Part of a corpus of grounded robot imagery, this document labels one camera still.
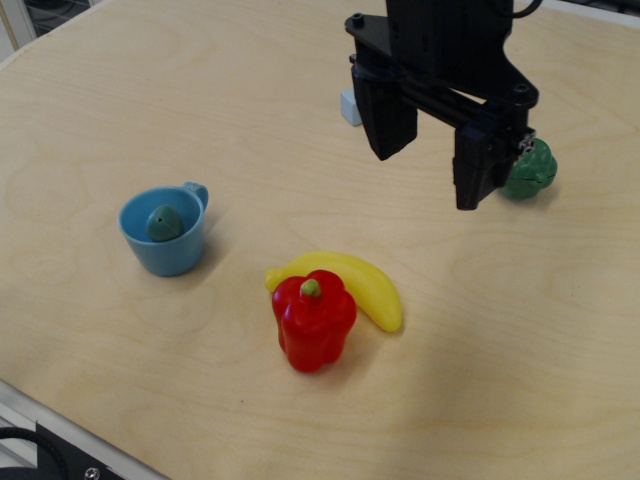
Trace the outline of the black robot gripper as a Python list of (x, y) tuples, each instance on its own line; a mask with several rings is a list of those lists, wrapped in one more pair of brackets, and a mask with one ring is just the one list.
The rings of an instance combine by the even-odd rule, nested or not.
[(384, 16), (345, 21), (356, 104), (372, 151), (389, 159), (417, 138), (418, 112), (456, 129), (456, 206), (475, 210), (504, 187), (533, 130), (536, 87), (504, 44), (511, 1), (389, 1)]

